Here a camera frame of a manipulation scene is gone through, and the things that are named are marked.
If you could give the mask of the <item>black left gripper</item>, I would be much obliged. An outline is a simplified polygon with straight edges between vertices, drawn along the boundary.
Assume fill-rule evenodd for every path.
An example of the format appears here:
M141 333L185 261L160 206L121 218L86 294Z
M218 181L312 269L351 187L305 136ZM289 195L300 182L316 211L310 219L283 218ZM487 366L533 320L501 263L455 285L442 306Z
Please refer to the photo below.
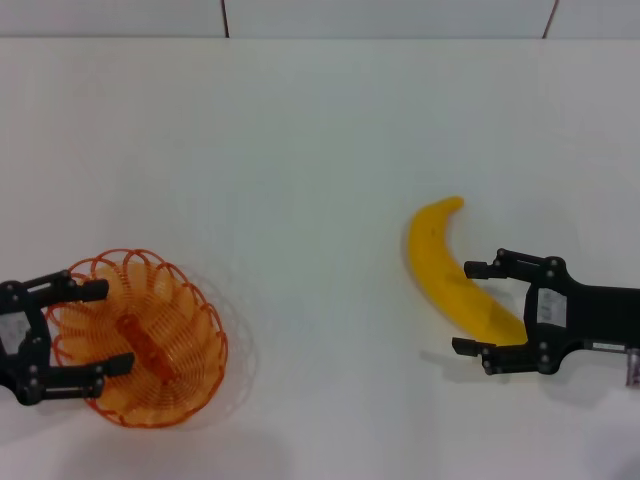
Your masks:
M96 399L106 379L129 374L135 355L125 353L75 366L50 366L51 337L44 306L105 300L107 280L78 283L68 270L1 284L1 386L21 405L45 400Z

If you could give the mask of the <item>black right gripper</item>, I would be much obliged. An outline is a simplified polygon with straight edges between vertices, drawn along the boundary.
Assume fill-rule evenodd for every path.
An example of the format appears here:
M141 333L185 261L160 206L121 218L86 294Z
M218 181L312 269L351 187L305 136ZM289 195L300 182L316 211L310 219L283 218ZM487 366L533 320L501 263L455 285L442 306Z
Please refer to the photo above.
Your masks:
M529 283L524 323L527 342L498 346L454 337L455 353L479 357L487 375L556 373L579 350L625 354L639 362L639 291L586 285L570 276L559 257L542 258L500 248L492 262L466 261L468 279Z

